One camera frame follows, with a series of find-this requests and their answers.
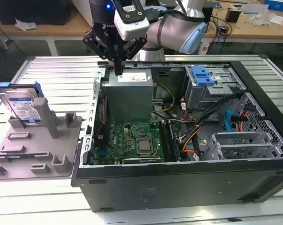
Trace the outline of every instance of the robotic arm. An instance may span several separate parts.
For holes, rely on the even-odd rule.
[[[204,0],[195,0],[195,2],[199,1],[204,4]],[[161,46],[161,42],[155,43],[153,41],[153,39],[157,39],[157,36],[154,37],[153,31],[157,28],[157,33],[160,33],[162,37],[158,24],[167,17],[177,18],[178,24],[173,25],[178,26],[182,22],[182,29],[186,28],[184,25],[186,21],[182,18],[188,17],[187,21],[192,23],[192,27],[194,27],[193,23],[197,23],[197,25],[199,23],[197,18],[194,22],[191,17],[194,12],[193,8],[187,8],[187,11],[191,12],[189,14],[184,8],[179,8],[183,11],[176,9],[158,11],[156,7],[143,9],[139,0],[90,0],[90,8],[93,19],[92,30],[84,35],[83,42],[102,59],[108,59],[109,63],[114,65],[116,75],[122,75],[125,61],[131,60],[145,46],[146,36],[151,36],[151,45]],[[147,33],[149,27],[151,28],[150,34]],[[165,32],[163,35],[165,36],[163,40],[169,39],[169,42],[172,43],[174,41],[172,38],[179,34]]]

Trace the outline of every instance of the white table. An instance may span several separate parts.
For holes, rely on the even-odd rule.
[[[283,88],[283,73],[258,55],[168,56],[167,60],[239,60],[276,102],[276,90]],[[49,106],[57,114],[77,111],[83,117],[89,109],[98,57],[36,57],[27,60],[14,83],[41,83]],[[273,79],[272,84],[264,78]],[[9,128],[9,113],[0,102],[0,142]],[[264,203],[212,205],[188,208],[93,213],[80,188],[70,186],[70,177],[54,180],[0,182],[0,225],[6,224],[227,224],[238,218],[239,225],[283,225],[283,190]]]

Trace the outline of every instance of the workbench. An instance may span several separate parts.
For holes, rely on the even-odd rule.
[[[248,0],[251,4],[261,4],[261,1]],[[223,10],[231,6],[231,4],[239,4],[232,2],[219,1],[222,8],[213,9],[213,15],[225,20],[227,11]],[[271,13],[283,16],[283,12],[270,10]],[[232,33],[226,38],[226,42],[240,43],[283,43],[283,26],[271,23],[270,26],[253,26],[250,22],[251,15],[240,14],[237,23],[231,22]],[[220,25],[228,25],[219,20]],[[210,43],[213,41],[216,33],[215,25],[211,22],[208,26],[207,33],[202,38],[202,44],[199,54],[206,54]]]
[[[258,55],[167,56],[174,61],[238,60],[283,113],[283,72]],[[66,111],[83,117],[80,137],[85,134],[97,71],[95,56],[36,57],[26,60],[12,83],[38,81],[49,107],[57,116]],[[10,113],[0,101],[0,143],[10,127]],[[70,186],[71,177],[50,180],[0,182],[0,225],[6,224],[283,224],[283,190],[264,203],[212,205],[188,208],[93,213],[80,188]]]
[[[260,1],[249,0],[250,3],[260,4]],[[222,9],[228,8],[230,2],[222,2]],[[216,15],[221,9],[214,9],[213,15]],[[283,16],[283,12],[272,11],[276,15]],[[223,10],[217,16],[221,19],[225,19],[227,11]],[[249,15],[240,15],[237,23],[231,23],[233,28],[232,33],[226,39],[227,42],[246,42],[246,43],[283,43],[283,26],[278,24],[272,24],[271,26],[253,26],[250,24]],[[81,16],[81,14],[73,9],[70,14],[68,22],[63,25],[37,25],[35,30],[27,30],[26,32],[18,29],[14,25],[2,25],[0,22],[1,29],[12,39],[12,40],[44,40],[47,42],[49,50],[52,56],[58,56],[59,51],[56,48],[55,41],[68,40],[68,41],[81,41],[85,32],[89,31],[90,25]],[[209,24],[207,33],[202,39],[199,54],[206,54],[209,44],[215,37],[215,25],[211,22]],[[6,40],[0,31],[0,40]]]

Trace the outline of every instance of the connector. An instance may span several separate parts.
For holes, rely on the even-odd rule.
[[[157,8],[149,8],[145,10],[146,18],[149,23],[155,23],[161,17],[161,11],[158,11]]]

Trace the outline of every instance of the green circuit board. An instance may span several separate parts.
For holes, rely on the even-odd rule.
[[[180,124],[173,124],[173,129],[176,135],[181,134]],[[152,154],[144,156],[157,157],[163,160],[162,140],[158,123],[111,124],[107,157],[141,157],[137,145],[138,141],[143,138],[151,140],[151,148],[153,148]]]

